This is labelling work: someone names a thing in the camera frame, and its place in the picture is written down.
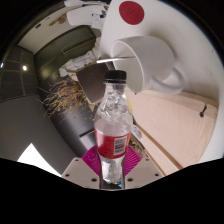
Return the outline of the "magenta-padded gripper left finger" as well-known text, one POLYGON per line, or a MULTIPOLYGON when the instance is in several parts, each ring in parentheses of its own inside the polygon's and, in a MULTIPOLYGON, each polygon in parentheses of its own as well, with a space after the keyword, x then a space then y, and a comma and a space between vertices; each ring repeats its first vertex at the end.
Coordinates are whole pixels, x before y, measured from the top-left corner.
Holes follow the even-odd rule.
POLYGON ((84 188, 99 189, 101 163, 97 147, 93 146, 81 158, 75 157, 65 169, 62 177, 84 188))

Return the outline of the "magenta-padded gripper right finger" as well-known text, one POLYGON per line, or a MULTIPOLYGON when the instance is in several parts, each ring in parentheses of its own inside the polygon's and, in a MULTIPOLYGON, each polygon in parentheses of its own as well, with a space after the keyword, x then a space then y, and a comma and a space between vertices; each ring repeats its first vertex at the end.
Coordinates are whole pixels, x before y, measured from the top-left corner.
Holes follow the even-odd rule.
POLYGON ((163 177, 150 158, 142 157, 132 147, 128 147, 123 161, 124 188, 140 188, 163 177))

